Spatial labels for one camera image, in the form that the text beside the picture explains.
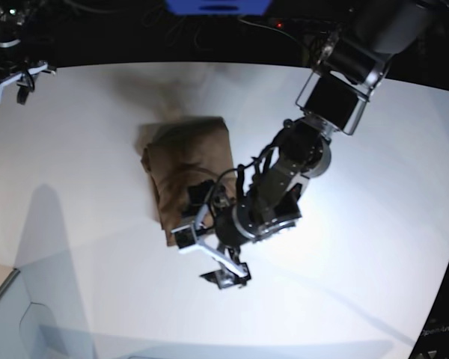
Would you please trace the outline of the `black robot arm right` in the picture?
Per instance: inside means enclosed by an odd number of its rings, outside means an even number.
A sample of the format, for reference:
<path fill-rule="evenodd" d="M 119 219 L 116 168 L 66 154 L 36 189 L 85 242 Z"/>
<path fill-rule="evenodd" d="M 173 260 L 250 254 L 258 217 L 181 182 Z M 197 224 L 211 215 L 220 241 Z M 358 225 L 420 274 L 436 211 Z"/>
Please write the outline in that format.
<path fill-rule="evenodd" d="M 25 105 L 36 91 L 42 73 L 56 67 L 40 52 L 46 37 L 33 35 L 34 24 L 46 1 L 0 1 L 0 103 L 4 89 L 18 87 L 16 102 Z"/>

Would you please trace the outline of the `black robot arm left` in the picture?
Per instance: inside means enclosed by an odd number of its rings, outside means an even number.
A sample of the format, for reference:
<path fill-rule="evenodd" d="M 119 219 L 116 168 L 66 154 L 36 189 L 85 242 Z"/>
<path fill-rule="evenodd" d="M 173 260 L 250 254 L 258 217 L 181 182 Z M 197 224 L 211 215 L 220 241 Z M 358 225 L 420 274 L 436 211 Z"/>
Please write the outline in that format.
<path fill-rule="evenodd" d="M 251 279 L 239 258 L 248 243 L 295 227 L 299 199 L 332 160 L 336 132 L 352 135 L 392 58 L 409 47 L 447 7 L 446 1 L 367 1 L 351 22 L 323 44 L 301 89 L 302 116 L 285 120 L 250 167 L 238 165 L 216 179 L 189 187 L 191 203 L 172 233 L 181 253 L 201 251 L 219 268 L 204 279 L 219 289 L 245 286 Z"/>

